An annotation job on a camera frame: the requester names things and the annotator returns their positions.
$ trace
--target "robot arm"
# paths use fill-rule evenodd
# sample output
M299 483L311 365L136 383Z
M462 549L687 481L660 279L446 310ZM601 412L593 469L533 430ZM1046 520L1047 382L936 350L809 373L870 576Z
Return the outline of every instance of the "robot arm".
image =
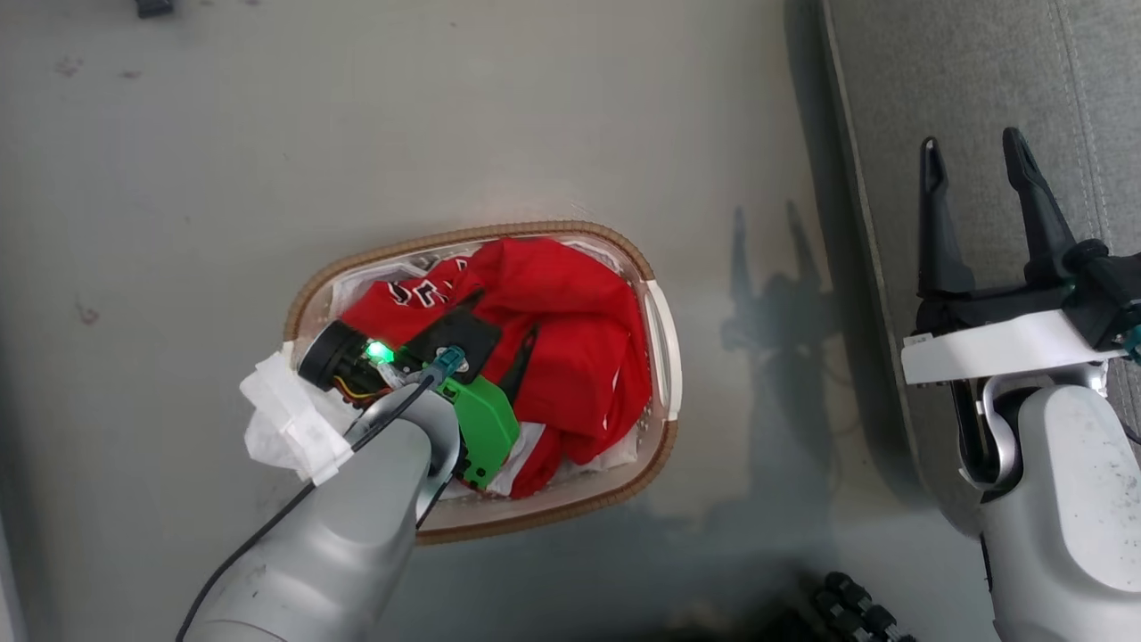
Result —
M1026 283L973 290L942 157L933 138L923 144L923 301L905 379L950 388L962 474L982 491L998 635L1131 640L1141 632L1141 468L1104 396L1108 361L1139 358L1141 254L1076 243L1017 129L1003 147L1027 229Z
M374 404L349 437L413 389ZM187 640L364 640L459 456L452 405L423 395L227 571Z

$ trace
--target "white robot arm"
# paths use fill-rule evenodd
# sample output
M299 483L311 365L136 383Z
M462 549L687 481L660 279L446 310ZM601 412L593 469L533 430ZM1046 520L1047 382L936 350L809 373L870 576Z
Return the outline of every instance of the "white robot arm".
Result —
M1106 400L1106 373L1109 360L1139 356L1141 254L1076 243L1021 133L1008 129L1003 143L1030 250L1026 284L973 289L944 200L942 159L925 140L923 302L901 356L905 379L950 388L962 473L984 491L1000 637L1135 640L1141 468Z

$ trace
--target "basket handle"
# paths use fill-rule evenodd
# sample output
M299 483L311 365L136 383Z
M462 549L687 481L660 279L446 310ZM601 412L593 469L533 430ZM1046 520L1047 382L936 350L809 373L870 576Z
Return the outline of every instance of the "basket handle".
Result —
M646 309L646 326L649 330L650 377L666 421L678 420L681 409L681 350L678 346L678 330L673 325L670 303L657 279L646 281L642 292Z

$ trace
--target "black cable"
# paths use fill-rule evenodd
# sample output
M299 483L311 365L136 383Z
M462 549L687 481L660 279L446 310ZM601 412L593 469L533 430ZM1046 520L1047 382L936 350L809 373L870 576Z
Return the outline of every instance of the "black cable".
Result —
M420 380L420 385L416 387L416 390L412 391L412 395L405 398L405 400L402 401L399 406L394 408L393 412L389 413L383 421L378 422L375 425L370 428L367 432L361 436L361 439L356 440L356 444L353 445L353 453L358 453L362 448L369 446L369 442L372 441L372 438L379 436L380 431L387 429L388 425L393 423L393 420L396 420L397 417L403 415L404 412L407 411L408 407L415 403L415 400L420 399L420 396L423 395L426 390L431 388L432 382L435 382L435 380L436 377L432 377L431 375L423 375L423 379Z
M1139 436L1138 432L1133 430L1133 426L1126 424L1125 422L1122 422L1122 429L1125 431L1125 437L1128 438L1130 441L1132 441L1138 446L1141 446L1141 436Z
M353 445L353 453L359 453L362 448L367 446L369 442L373 440L373 438L380 434L380 431L387 429L394 420L403 415L404 412L407 411L408 407L415 403L415 400L420 399L420 396L431 387L434 380L435 377L431 375L426 375L424 379L420 381L420 385L416 387L416 390L412 391L412 395L402 401L399 406L394 408L391 413L385 416L383 420L378 422L375 425L370 428L366 433L361 436L361 439ZM186 619L183 620L183 626L179 627L178 635L175 636L175 642L184 641L186 633L191 629L191 624L194 623L194 616L199 615L199 609L202 608L202 602L205 602L207 595L210 594L210 590L213 588L215 584L217 584L219 579L221 579L221 576L225 575L226 571L228 571L229 568L242 558L242 555L249 553L250 550L253 548L267 533L273 530L278 522L284 520L285 515L293 512L293 509L297 509L298 505L301 504L301 501L308 497L315 488L316 487L311 481L306 483L305 487L302 487L301 490L293 496L293 499L289 501L289 504L283 506L281 511L277 511L276 515L270 518L264 527L259 528L258 531L250 536L250 538L238 546L236 551L230 553L229 558L226 558L226 561L222 562L213 574L211 574L210 579L207 580L207 583L199 591L199 594L194 598L194 602L191 604L191 610L186 613Z
M289 504L286 504L281 511L277 511L277 514L270 518L268 522L266 522L266 526L259 528L258 533L253 534L253 536L250 537L250 539L246 539L245 543L238 546L236 551L230 553L229 558L226 558L226 561L222 562L217 570L215 570L213 575L210 576L210 579L208 579L205 585L202 586L202 590L199 591L197 596L194 598L194 603L191 604L191 610L189 612L186 613L186 619L183 620L183 626L178 629L178 635L175 636L175 642L183 642L183 639L186 637L186 632L191 629L191 624L194 621L194 616L199 615L199 608L202 607L202 602L205 601L207 595L210 594L210 590L213 588L213 585L218 583L222 574L228 571L229 568L234 566L234 562L241 559L242 555L245 555L250 551L250 548L253 548L253 545L256 545L258 541L260 541L267 533L269 533L275 526L277 526L277 522L284 520L285 515L290 514L290 512L292 512L293 509L297 509L297 505L300 504L302 499L308 497L309 494L313 493L313 489L315 488L316 487L313 486L311 481L305 485L305 487L301 488L301 491L294 495L293 499L289 501Z

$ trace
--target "basket rim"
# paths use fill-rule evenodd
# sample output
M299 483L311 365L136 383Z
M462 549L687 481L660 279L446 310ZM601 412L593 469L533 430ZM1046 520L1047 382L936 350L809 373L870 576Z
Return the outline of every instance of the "basket rim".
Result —
M412 253L416 251L424 251L434 247L446 246L452 244L472 242L472 241L486 241L501 238L504 236L533 236L533 235L555 235L555 234L581 234L586 236L593 236L604 241L608 241L614 244L618 250L621 250L626 258L629 258L638 273L646 281L653 281L654 269L650 267L649 261L642 255L641 251L630 242L629 238L622 234L610 229L605 225L598 222L591 222L586 220L550 220L550 221L534 221L534 222L507 222L502 225L487 225L483 227L469 227L466 229L456 229L454 231L445 231L442 234L431 234L429 236L421 236L419 238L412 238L408 241L403 241L399 243L394 243L390 245L383 245L373 250L363 251L355 253L333 262L326 265L324 268L314 274L306 283L301 286L301 290L293 298L293 302L290 304L289 312L285 317L285 328L283 333L284 341L291 342L297 340L298 331L301 325L301 312L308 307L309 301L317 293L323 285L329 283L335 276L349 270L361 267L370 262L377 262L379 260L386 260L390 258L397 258L399 255ZM516 518L504 518L501 520L495 520L491 522L485 522L482 525L474 525L467 527L452 527L445 529L436 529L430 531L420 531L416 534L418 544L447 544L451 542L463 542L468 539L479 539L484 537L493 537L496 535L505 535L509 533L516 533L520 530L527 530L536 528L540 526L551 525L556 522L561 522L564 520L569 520L572 518L577 518L584 515L592 511L604 509L606 506L614 506L621 504L634 495L642 491L654 479L662 472L665 468L665 462L670 458L670 454L673 450L673 444L677 439L678 422L666 421L662 426L662 440L658 442L657 448L650 455L649 462L646 468L642 469L632 480L626 483L604 493L601 495L596 495L593 497L586 497L577 502L572 502L570 504L564 504L561 506L556 506L552 509L547 509L543 511L537 511L528 515L519 515Z

